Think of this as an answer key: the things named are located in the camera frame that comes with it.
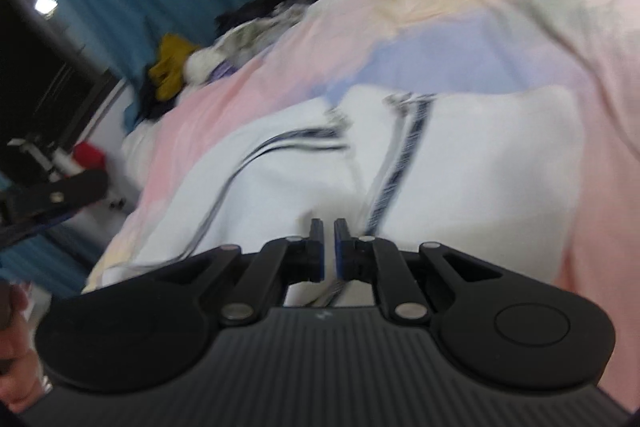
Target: human hand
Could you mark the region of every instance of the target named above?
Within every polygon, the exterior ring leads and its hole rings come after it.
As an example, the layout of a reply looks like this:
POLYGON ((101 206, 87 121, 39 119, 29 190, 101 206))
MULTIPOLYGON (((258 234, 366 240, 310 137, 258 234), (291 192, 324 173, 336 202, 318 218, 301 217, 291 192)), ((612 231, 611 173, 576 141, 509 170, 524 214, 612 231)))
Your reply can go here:
POLYGON ((11 322, 0 331, 0 360, 12 362, 8 373, 0 375, 0 400, 13 413, 20 413, 44 394, 44 388, 40 362, 31 349, 29 328, 21 313, 29 305, 29 299, 20 286, 12 286, 10 301, 11 322))

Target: circular button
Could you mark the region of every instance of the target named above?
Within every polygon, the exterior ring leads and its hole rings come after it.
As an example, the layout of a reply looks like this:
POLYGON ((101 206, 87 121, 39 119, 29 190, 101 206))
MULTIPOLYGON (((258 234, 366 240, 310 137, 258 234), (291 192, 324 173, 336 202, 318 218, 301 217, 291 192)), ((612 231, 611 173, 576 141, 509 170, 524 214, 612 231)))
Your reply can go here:
POLYGON ((232 302, 222 308, 222 316, 230 321, 243 321, 254 314, 254 309, 244 302, 232 302))
POLYGON ((395 312, 398 317, 408 321, 416 321, 426 316, 429 311, 425 306, 417 302, 404 302, 396 306, 395 312))
POLYGON ((521 346, 551 346, 564 339, 570 322, 551 306, 516 304, 498 313, 495 328, 508 341, 521 346))

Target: bed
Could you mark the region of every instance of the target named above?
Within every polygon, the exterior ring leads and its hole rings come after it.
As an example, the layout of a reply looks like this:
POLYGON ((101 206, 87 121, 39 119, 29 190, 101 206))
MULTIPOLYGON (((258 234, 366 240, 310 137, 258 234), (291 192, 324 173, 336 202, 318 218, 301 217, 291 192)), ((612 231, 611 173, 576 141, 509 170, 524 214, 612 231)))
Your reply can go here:
POLYGON ((503 94, 562 86, 585 132, 555 282, 616 328, 601 387, 640 405, 640 0, 319 0, 268 51, 162 118, 139 207, 88 282, 154 237, 194 166, 258 118, 356 84, 503 94))

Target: red object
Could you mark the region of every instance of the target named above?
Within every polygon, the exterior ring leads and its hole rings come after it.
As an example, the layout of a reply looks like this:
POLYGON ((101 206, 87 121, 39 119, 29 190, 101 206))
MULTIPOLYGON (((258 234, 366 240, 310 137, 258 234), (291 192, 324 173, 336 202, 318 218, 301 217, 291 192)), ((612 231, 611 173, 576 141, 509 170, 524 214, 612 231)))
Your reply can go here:
POLYGON ((85 169, 106 171, 107 156, 88 142, 80 142, 74 147, 73 159, 85 169))

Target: ribbed black surface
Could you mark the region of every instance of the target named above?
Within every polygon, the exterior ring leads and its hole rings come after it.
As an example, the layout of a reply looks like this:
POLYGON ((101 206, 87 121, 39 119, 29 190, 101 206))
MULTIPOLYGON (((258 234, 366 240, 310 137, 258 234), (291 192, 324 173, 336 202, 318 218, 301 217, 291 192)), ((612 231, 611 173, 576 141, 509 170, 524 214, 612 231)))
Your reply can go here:
POLYGON ((614 427, 626 413, 594 387, 532 397, 483 387, 424 330, 377 309, 274 309, 228 329, 190 372, 145 393, 55 389, 31 427, 614 427))

